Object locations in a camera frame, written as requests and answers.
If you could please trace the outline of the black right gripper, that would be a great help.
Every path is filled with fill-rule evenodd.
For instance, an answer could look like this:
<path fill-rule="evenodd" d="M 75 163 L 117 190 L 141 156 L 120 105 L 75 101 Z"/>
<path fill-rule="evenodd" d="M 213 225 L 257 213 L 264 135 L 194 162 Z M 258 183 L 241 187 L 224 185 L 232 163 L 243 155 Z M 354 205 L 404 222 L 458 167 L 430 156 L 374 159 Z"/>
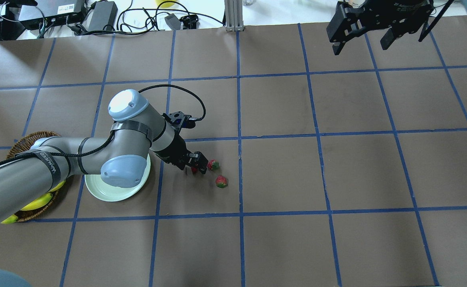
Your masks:
<path fill-rule="evenodd" d="M 366 0 L 355 8 L 348 2 L 337 2 L 326 27 L 334 55 L 339 55 L 347 42 L 372 30 L 388 29 L 380 40 L 383 50 L 403 34 L 414 34 L 428 20 L 432 0 Z"/>

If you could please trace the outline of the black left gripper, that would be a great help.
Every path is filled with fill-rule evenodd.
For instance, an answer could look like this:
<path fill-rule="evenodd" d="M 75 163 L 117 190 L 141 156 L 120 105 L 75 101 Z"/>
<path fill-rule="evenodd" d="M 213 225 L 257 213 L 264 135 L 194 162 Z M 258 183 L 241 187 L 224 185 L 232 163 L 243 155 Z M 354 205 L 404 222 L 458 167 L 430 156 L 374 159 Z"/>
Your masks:
<path fill-rule="evenodd" d="M 186 146 L 186 143 L 180 136 L 174 136 L 171 143 L 159 151 L 159 158 L 167 163 L 178 168 L 186 166 L 196 167 L 201 174 L 206 174 L 207 163 L 209 162 L 201 152 L 191 153 Z"/>

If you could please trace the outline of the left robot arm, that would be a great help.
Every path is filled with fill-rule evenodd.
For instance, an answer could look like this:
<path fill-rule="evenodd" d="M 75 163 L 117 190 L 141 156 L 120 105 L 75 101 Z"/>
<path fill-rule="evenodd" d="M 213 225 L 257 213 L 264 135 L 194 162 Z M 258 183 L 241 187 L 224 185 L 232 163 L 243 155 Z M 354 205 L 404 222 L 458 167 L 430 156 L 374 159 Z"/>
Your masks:
<path fill-rule="evenodd" d="M 112 187 L 136 187 L 142 182 L 149 152 L 180 170 L 193 167 L 205 174 L 208 159 L 189 151 L 180 136 L 181 129 L 192 129 L 205 118 L 203 101 L 180 86 L 153 86 L 160 87 L 189 93 L 200 103 L 202 116 L 159 113 L 142 95 L 151 87 L 120 91 L 108 104 L 113 124 L 107 138 L 42 138 L 0 162 L 0 222 L 74 175 L 99 175 Z"/>

